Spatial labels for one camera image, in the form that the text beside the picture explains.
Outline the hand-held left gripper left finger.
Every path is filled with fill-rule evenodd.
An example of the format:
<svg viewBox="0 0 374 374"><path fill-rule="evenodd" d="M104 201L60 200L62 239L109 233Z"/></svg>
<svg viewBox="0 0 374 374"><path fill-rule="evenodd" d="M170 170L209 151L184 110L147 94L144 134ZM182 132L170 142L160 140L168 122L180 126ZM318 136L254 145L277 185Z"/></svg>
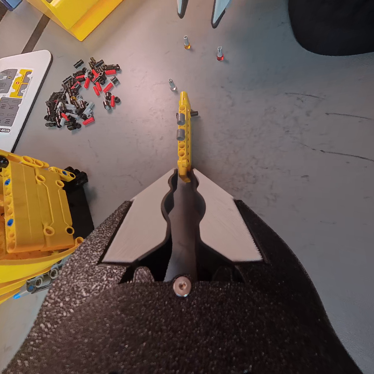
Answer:
<svg viewBox="0 0 374 374"><path fill-rule="evenodd" d="M177 169L172 169L131 200L102 253L102 264L126 266L123 278L133 278L141 266L148 267L153 278L165 278L177 181Z"/></svg>

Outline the yellow storage bin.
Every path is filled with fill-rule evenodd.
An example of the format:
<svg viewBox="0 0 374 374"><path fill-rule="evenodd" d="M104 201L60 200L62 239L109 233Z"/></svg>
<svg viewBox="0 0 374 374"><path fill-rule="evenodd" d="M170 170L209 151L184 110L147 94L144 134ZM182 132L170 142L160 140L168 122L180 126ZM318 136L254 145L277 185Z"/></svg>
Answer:
<svg viewBox="0 0 374 374"><path fill-rule="evenodd" d="M29 0L61 28L83 41L121 0Z"/></svg>

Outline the sticker sheet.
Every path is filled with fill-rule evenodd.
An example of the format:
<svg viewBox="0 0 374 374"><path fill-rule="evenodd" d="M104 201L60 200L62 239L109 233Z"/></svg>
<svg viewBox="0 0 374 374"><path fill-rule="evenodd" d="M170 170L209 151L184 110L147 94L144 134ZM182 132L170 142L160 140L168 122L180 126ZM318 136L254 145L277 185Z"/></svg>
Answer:
<svg viewBox="0 0 374 374"><path fill-rule="evenodd" d="M33 70L8 68L0 72L0 131L10 133L30 84Z"/></svg>

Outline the yellow lego vehicle model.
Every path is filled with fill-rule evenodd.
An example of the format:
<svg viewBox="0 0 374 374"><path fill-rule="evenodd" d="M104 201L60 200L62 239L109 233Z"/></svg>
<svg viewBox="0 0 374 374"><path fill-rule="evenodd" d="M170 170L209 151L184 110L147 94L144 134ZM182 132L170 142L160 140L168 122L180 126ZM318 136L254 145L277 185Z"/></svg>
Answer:
<svg viewBox="0 0 374 374"><path fill-rule="evenodd" d="M93 231L84 171L1 150L0 302L47 289Z"/></svg>

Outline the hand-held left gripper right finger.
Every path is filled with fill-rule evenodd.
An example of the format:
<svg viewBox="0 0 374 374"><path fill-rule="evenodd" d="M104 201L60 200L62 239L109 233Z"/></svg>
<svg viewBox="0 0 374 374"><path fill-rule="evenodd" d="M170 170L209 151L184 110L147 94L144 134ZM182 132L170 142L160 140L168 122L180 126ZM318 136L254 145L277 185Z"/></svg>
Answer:
<svg viewBox="0 0 374 374"><path fill-rule="evenodd" d="M198 275L215 275L221 267L262 263L263 254L233 196L197 169L191 172L191 188L197 211Z"/></svg>

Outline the white rounded board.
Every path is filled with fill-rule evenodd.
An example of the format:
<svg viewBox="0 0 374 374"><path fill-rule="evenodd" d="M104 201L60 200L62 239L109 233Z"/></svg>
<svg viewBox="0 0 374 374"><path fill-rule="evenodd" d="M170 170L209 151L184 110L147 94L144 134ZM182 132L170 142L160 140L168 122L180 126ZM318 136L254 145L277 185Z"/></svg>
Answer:
<svg viewBox="0 0 374 374"><path fill-rule="evenodd" d="M26 95L23 98L10 133L0 132L1 150L14 152L31 113L31 109L49 71L52 59L52 54L48 50L39 50L0 59L0 71L8 68L25 68L33 70Z"/></svg>

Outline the yellow lego beam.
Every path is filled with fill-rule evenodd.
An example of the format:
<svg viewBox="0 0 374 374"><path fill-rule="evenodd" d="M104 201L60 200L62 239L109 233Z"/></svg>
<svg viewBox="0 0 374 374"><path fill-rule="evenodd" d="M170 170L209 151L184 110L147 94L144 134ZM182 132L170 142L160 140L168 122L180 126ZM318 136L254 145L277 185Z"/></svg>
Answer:
<svg viewBox="0 0 374 374"><path fill-rule="evenodd" d="M178 142L178 174L181 180L190 182L189 174L192 167L192 126L191 118L198 116L198 111L191 109L187 92L180 93L178 112L176 113Z"/></svg>

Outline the pile of small lego pins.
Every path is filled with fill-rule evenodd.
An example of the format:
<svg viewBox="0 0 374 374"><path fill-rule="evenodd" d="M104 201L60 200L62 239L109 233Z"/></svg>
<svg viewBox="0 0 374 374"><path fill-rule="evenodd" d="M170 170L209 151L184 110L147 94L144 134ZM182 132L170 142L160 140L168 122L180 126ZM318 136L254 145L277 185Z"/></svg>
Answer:
<svg viewBox="0 0 374 374"><path fill-rule="evenodd" d="M83 91L92 88L95 95L102 99L106 111L111 111L121 103L113 89L120 84L117 74L119 64L107 64L103 59L91 57L87 66L82 59L74 65L76 69L62 81L61 89L53 92L46 100L45 126L48 128L80 129L95 121L93 101L86 101Z"/></svg>

